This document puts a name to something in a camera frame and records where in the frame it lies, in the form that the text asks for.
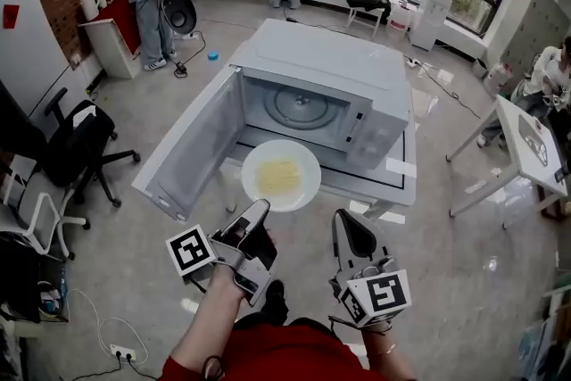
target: hand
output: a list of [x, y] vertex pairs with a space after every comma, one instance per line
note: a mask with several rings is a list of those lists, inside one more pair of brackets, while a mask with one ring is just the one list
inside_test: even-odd
[[225, 298], [236, 299], [239, 302], [245, 298], [245, 290], [238, 287], [234, 282], [234, 271], [228, 265], [220, 263], [214, 267], [208, 292], [210, 290], [215, 294], [221, 294]]

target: plate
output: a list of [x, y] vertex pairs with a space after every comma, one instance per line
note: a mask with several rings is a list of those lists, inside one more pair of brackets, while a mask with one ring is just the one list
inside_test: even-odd
[[[264, 162], [291, 161], [297, 168], [301, 183], [294, 190], [278, 195], [266, 195], [256, 182], [259, 167]], [[313, 153], [305, 146], [290, 140], [272, 140], [263, 143], [248, 154], [242, 166], [242, 186], [248, 197], [255, 202], [266, 199], [269, 210], [293, 211], [311, 202], [321, 185], [321, 168]]]

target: open microwave door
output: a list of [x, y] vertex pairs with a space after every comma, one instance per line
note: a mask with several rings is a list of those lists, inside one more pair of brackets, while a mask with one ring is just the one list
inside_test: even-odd
[[245, 127], [241, 70], [225, 67], [193, 100], [145, 163], [133, 187], [186, 221]]

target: noodles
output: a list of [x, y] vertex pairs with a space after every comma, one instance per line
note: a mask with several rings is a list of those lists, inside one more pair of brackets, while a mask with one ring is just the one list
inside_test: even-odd
[[277, 159], [258, 166], [256, 184], [265, 195], [280, 195], [297, 189], [301, 179], [294, 162]]

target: gray floor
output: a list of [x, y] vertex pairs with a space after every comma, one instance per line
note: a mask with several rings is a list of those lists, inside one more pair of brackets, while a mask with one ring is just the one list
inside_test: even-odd
[[[120, 133], [110, 151], [135, 148], [144, 161], [253, 28], [268, 17], [284, 18], [283, 10], [272, 10], [265, 0], [197, 0], [196, 8], [201, 18], [197, 28], [206, 38], [206, 49], [218, 51], [219, 59], [209, 62], [206, 53], [199, 54], [187, 65], [187, 79], [176, 79], [170, 65], [132, 81], [105, 82], [97, 103], [112, 116]], [[308, 24], [344, 24], [346, 19], [344, 14], [308, 6], [287, 14]], [[370, 29], [358, 25], [350, 32], [370, 38]], [[387, 41], [384, 31], [379, 31], [376, 41]], [[199, 45], [179, 42], [180, 57]], [[443, 49], [427, 54], [406, 41], [396, 47], [450, 72], [453, 79], [449, 83], [443, 79], [443, 84], [477, 113], [490, 105], [467, 62], [458, 56]], [[521, 179], [456, 219], [448, 217], [453, 197], [492, 178], [509, 158], [496, 146], [481, 151], [470, 145], [448, 164], [444, 155], [477, 119], [418, 69], [407, 68], [407, 73], [415, 89], [418, 123], [417, 200], [411, 208], [393, 210], [404, 217], [404, 223], [378, 221], [398, 262], [408, 271], [413, 298], [413, 306], [394, 321], [394, 333], [419, 379], [506, 379], [517, 359], [518, 339], [534, 320], [540, 294], [551, 285], [555, 230], [539, 216], [508, 232], [501, 230], [505, 217], [522, 211], [534, 198], [530, 183]], [[87, 202], [77, 211], [91, 219], [92, 229], [66, 229], [69, 246], [77, 254], [68, 263], [68, 282], [70, 288], [77, 287], [91, 298], [101, 321], [119, 317], [133, 325], [149, 350], [142, 369], [157, 376], [192, 321], [193, 307], [201, 297], [182, 284], [164, 244], [184, 227], [131, 188], [137, 166], [129, 160], [106, 166], [105, 171], [123, 206], [114, 209], [98, 184], [90, 185]], [[247, 204], [241, 195], [238, 210]], [[308, 316], [327, 322], [327, 314], [336, 309], [327, 284], [336, 270], [329, 223], [337, 208], [349, 204], [319, 193], [300, 211], [270, 214], [268, 225], [279, 250], [277, 273], [286, 284], [291, 318]], [[201, 197], [191, 221], [212, 231], [229, 218], [213, 186]], [[403, 222], [401, 217], [395, 219]], [[65, 379], [111, 369], [112, 360], [98, 347], [89, 303], [71, 293], [70, 305], [71, 323], [48, 327], [41, 347]], [[346, 343], [362, 343], [356, 331], [340, 327], [338, 331]], [[103, 326], [103, 339], [136, 349], [139, 360], [144, 355], [140, 343], [117, 321]], [[130, 378], [138, 379], [125, 372], [106, 379]]]

